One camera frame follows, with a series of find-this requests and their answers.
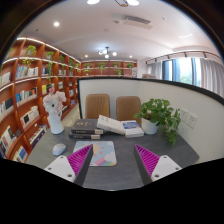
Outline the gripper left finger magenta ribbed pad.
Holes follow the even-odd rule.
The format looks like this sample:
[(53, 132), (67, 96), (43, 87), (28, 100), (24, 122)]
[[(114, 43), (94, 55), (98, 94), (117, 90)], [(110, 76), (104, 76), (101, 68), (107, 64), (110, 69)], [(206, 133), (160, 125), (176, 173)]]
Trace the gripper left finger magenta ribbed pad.
[(81, 147), (69, 156), (59, 156), (45, 171), (82, 186), (93, 156), (93, 145)]

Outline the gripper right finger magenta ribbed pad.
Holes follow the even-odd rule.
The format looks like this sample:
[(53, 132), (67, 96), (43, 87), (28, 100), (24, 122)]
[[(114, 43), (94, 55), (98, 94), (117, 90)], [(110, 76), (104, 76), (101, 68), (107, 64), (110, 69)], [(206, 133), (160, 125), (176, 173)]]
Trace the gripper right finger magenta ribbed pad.
[(168, 155), (158, 156), (137, 144), (134, 145), (134, 156), (144, 185), (181, 170)]

